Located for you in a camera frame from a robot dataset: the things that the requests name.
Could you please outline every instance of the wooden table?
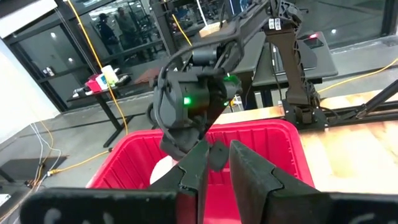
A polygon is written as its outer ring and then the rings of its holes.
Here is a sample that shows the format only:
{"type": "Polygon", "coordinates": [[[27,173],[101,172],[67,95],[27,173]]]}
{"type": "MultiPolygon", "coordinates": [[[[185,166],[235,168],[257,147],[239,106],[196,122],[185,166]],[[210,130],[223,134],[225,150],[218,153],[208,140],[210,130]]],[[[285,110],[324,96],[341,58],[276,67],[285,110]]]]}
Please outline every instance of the wooden table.
{"type": "MultiPolygon", "coordinates": [[[[379,91],[327,98],[330,109],[367,102],[379,91]]],[[[389,101],[398,100],[398,94],[389,101]]],[[[279,106],[222,114],[216,124],[283,116],[279,106]]],[[[315,187],[321,191],[398,194],[398,121],[300,133],[315,187]]]]}

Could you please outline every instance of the white cable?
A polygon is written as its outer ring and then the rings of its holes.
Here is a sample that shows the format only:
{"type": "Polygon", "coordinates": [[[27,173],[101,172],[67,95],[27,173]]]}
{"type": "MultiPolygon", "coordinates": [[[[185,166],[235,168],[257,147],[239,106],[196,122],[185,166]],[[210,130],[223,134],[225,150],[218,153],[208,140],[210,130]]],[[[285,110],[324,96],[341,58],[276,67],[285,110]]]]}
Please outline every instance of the white cable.
{"type": "MultiPolygon", "coordinates": [[[[38,139],[39,139],[39,141],[40,141],[41,144],[42,144],[42,141],[43,141],[43,142],[50,148],[50,150],[54,150],[54,151],[58,151],[58,152],[59,152],[58,157],[57,157],[57,160],[55,160],[55,162],[53,163],[53,165],[51,166],[51,168],[50,168],[49,170],[54,169],[55,165],[57,164],[57,162],[58,162],[59,159],[61,158],[62,151],[59,150],[59,149],[54,149],[54,148],[52,148],[52,147],[50,146],[50,144],[49,144],[46,140],[44,140],[44,138],[40,135],[39,129],[37,129],[37,126],[36,126],[35,123],[33,123],[33,125],[30,124],[30,126],[32,127],[34,133],[35,133],[36,136],[38,137],[38,139]]],[[[45,174],[45,175],[43,176],[43,178],[40,180],[38,186],[36,186],[35,192],[37,192],[37,191],[40,189],[40,186],[42,185],[43,181],[44,181],[47,177],[48,177],[47,174],[45,174]]],[[[8,217],[5,217],[3,220],[1,220],[0,224],[3,224],[4,221],[6,221],[8,218],[10,218],[10,216],[17,210],[17,208],[19,207],[19,205],[18,205],[13,211],[10,211],[8,217]]],[[[16,220],[15,220],[13,223],[17,223],[18,220],[19,220],[19,216],[16,218],[16,220]]]]}
{"type": "Polygon", "coordinates": [[[57,160],[55,160],[54,164],[53,164],[52,167],[49,169],[49,170],[52,170],[52,169],[54,169],[55,165],[57,165],[57,162],[60,160],[61,155],[62,155],[62,151],[61,151],[60,149],[54,149],[54,148],[52,148],[52,147],[50,146],[50,144],[49,144],[46,140],[44,140],[44,138],[40,135],[39,130],[37,129],[36,124],[34,123],[33,125],[34,125],[35,128],[36,128],[36,129],[34,130],[35,133],[36,133],[36,135],[37,135],[39,138],[41,138],[41,140],[43,140],[43,142],[50,148],[50,150],[54,150],[54,151],[57,151],[57,152],[58,152],[57,160]]]}
{"type": "Polygon", "coordinates": [[[203,11],[201,9],[199,0],[197,0],[197,4],[198,4],[198,7],[199,7],[201,18],[203,19],[203,22],[205,23],[205,26],[207,26],[206,18],[205,18],[205,15],[204,15],[204,13],[203,13],[203,11]]]}
{"type": "MultiPolygon", "coordinates": [[[[35,128],[32,126],[32,124],[29,124],[30,125],[30,127],[33,129],[33,131],[36,133],[36,130],[35,130],[35,128]]],[[[39,137],[39,135],[36,133],[36,137],[37,137],[37,139],[39,139],[39,143],[40,143],[40,146],[41,146],[41,150],[40,150],[40,157],[39,157],[39,165],[37,166],[37,170],[36,170],[36,174],[35,174],[35,179],[37,179],[37,175],[39,174],[39,169],[40,169],[40,165],[41,165],[41,163],[42,163],[42,158],[43,158],[43,142],[42,142],[42,140],[41,140],[41,138],[39,137]]]]}

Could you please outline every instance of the person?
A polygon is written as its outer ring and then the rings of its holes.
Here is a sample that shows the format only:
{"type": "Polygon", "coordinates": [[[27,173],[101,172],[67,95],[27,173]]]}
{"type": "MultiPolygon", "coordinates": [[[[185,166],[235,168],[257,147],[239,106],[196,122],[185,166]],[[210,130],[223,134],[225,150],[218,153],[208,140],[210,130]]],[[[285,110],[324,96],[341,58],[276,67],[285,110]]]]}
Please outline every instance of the person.
{"type": "Polygon", "coordinates": [[[119,14],[118,18],[119,27],[122,30],[122,33],[127,37],[134,38],[137,29],[133,21],[128,16],[125,15],[122,7],[118,8],[118,14],[119,14]]]}
{"type": "MultiPolygon", "coordinates": [[[[127,16],[124,13],[124,10],[122,7],[118,8],[118,23],[119,23],[119,28],[122,31],[124,35],[124,40],[129,42],[130,46],[137,47],[141,44],[143,44],[141,38],[140,38],[140,32],[138,31],[137,24],[134,24],[132,21],[131,17],[127,16]]],[[[145,56],[143,52],[138,52],[137,53],[138,59],[141,61],[145,61],[145,56]]]]}
{"type": "MultiPolygon", "coordinates": [[[[119,40],[115,36],[112,28],[110,28],[109,25],[106,23],[107,20],[108,16],[105,13],[101,13],[99,15],[98,29],[101,40],[103,41],[104,45],[107,46],[107,48],[111,51],[112,55],[120,54],[122,50],[119,45],[119,40]]],[[[124,65],[124,58],[122,55],[118,57],[118,64],[119,67],[122,67],[124,65]]]]}

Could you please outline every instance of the red object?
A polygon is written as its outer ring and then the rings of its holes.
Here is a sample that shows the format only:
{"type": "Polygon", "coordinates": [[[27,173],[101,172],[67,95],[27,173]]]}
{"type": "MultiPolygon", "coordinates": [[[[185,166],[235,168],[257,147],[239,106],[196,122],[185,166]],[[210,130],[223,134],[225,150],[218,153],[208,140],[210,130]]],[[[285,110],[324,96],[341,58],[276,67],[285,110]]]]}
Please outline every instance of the red object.
{"type": "Polygon", "coordinates": [[[86,85],[88,86],[88,88],[90,88],[93,92],[99,92],[102,91],[100,84],[98,84],[98,82],[94,79],[94,80],[88,80],[86,82],[86,85]]]}
{"type": "MultiPolygon", "coordinates": [[[[289,174],[313,186],[311,173],[296,128],[279,119],[214,125],[207,140],[229,146],[239,140],[289,174]]],[[[166,154],[159,149],[162,131],[136,131],[118,142],[94,175],[88,188],[145,189],[156,163],[166,154]]],[[[238,206],[231,185],[229,164],[222,172],[210,171],[205,224],[238,224],[238,206]]]]}
{"type": "Polygon", "coordinates": [[[317,37],[318,37],[318,34],[312,34],[312,35],[310,36],[310,39],[317,38],[317,37]]]}

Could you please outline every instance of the white wall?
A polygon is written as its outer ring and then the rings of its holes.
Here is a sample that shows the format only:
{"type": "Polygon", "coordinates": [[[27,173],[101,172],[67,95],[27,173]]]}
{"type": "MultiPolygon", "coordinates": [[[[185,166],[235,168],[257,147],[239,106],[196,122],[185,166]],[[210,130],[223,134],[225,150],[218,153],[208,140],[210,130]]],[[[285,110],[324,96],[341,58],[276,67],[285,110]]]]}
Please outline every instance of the white wall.
{"type": "Polygon", "coordinates": [[[0,143],[60,112],[0,39],[0,143]]]}
{"type": "Polygon", "coordinates": [[[0,37],[5,38],[45,13],[55,9],[54,0],[38,0],[0,19],[0,37]]]}

